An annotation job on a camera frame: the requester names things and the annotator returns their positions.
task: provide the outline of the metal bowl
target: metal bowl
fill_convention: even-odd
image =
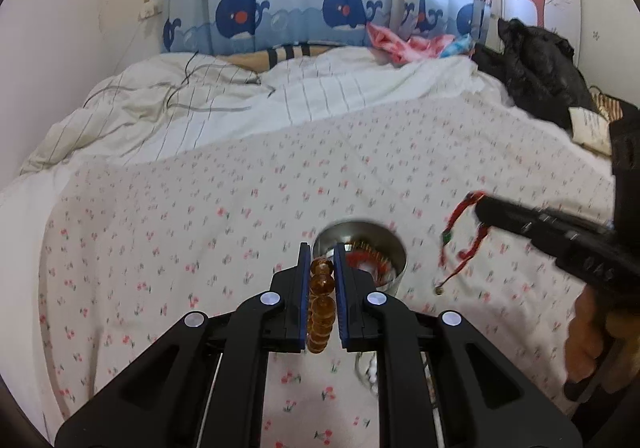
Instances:
[[[394,296],[406,267],[406,249],[394,232],[376,222],[334,222],[334,224],[322,230],[316,238],[312,248],[313,256],[333,258],[336,244],[343,242],[345,250],[350,251],[351,245],[349,243],[360,240],[366,242],[389,259],[396,271],[396,277],[389,281],[388,284],[379,287],[378,290]]]

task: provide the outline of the white wall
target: white wall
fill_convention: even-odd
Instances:
[[[4,0],[0,6],[0,188],[49,127],[100,80],[160,52],[143,0]]]
[[[640,12],[633,0],[581,0],[578,68],[589,85],[640,106]]]

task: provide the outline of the human hand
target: human hand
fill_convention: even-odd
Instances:
[[[575,317],[569,323],[569,337],[564,344],[568,379],[579,382],[596,371],[596,359],[604,348],[604,331],[597,323],[598,305],[595,291],[586,286],[575,301]],[[615,311],[607,314],[606,330],[625,342],[624,348],[608,371],[601,386],[609,393],[627,386],[640,370],[640,316]]]

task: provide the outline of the bed sheet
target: bed sheet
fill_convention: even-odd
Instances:
[[[361,94],[373,106],[475,92],[486,85],[474,71],[462,58],[397,70],[375,52],[341,48],[288,60],[260,76],[220,58],[162,55],[101,82],[83,108],[52,127],[25,161],[23,175],[0,194],[2,285],[7,288],[0,294],[5,352],[0,372],[29,419],[50,438],[59,427],[50,424],[47,433],[42,413],[56,402],[34,305],[38,261],[51,209],[85,161],[100,157],[133,165],[171,157],[207,143],[359,110]],[[184,108],[166,108],[167,101]]]
[[[581,284],[494,231],[436,296],[439,236],[471,189],[603,220],[610,181],[482,91],[365,104],[150,164],[78,171],[47,223],[40,264],[58,405],[47,419],[72,414],[188,311],[229,312],[266,290],[272,272],[295,262],[298,241],[345,216],[402,238],[408,267],[398,296],[407,305],[461,312],[565,409],[562,345]],[[462,219],[451,249],[469,244],[475,228]],[[356,418],[375,427],[377,405],[351,366],[336,342],[318,358],[273,359],[262,445],[375,446],[376,428],[354,428]]]

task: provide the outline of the silver screw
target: silver screw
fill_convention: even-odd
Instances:
[[[382,305],[386,302],[386,294],[384,293],[369,293],[367,294],[367,301],[372,305]]]
[[[462,323],[462,316],[453,311],[447,311],[442,315],[442,321],[451,327],[456,327]]]
[[[184,317],[184,324],[187,327],[200,327],[204,323],[204,314],[189,313]]]
[[[280,301],[280,295],[269,291],[261,295],[260,301],[265,305],[276,305]]]

